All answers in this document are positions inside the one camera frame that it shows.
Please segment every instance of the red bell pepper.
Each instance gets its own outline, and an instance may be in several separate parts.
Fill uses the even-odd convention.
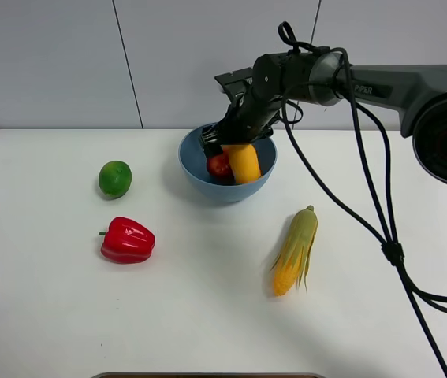
[[[124,217],[114,218],[100,249],[102,255],[120,264],[146,261],[155,246],[155,236],[143,225]]]

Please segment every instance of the white table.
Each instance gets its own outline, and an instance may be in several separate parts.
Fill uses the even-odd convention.
[[[0,131],[0,376],[101,372],[313,372],[327,378],[440,377],[397,274],[371,234],[318,188],[276,131],[278,163],[253,197],[220,206],[177,162],[186,130]],[[352,132],[295,131],[340,197],[378,227]],[[382,142],[365,132],[380,192]],[[447,295],[447,185],[390,132],[398,231],[409,272]],[[95,180],[127,161],[129,193]],[[287,220],[313,204],[308,292],[266,295]],[[99,256],[116,216],[157,236],[144,264]],[[447,361],[447,315],[424,308]]]

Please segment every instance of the red tomato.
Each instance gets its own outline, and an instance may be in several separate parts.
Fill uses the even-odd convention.
[[[233,179],[229,155],[227,153],[207,158],[206,168],[209,174],[216,179],[223,181]]]

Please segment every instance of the blue bowl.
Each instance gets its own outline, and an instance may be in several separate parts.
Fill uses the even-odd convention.
[[[253,143],[258,154],[262,177],[252,183],[240,185],[224,185],[213,178],[206,170],[206,157],[199,144],[201,126],[186,135],[179,146],[179,162],[192,185],[203,195],[219,202],[237,202],[253,195],[260,189],[276,164],[278,152],[274,142],[260,139]]]

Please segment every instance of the lime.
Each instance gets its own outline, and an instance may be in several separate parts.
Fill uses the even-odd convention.
[[[106,163],[99,173],[100,190],[109,198],[120,198],[130,188],[132,171],[123,161]]]

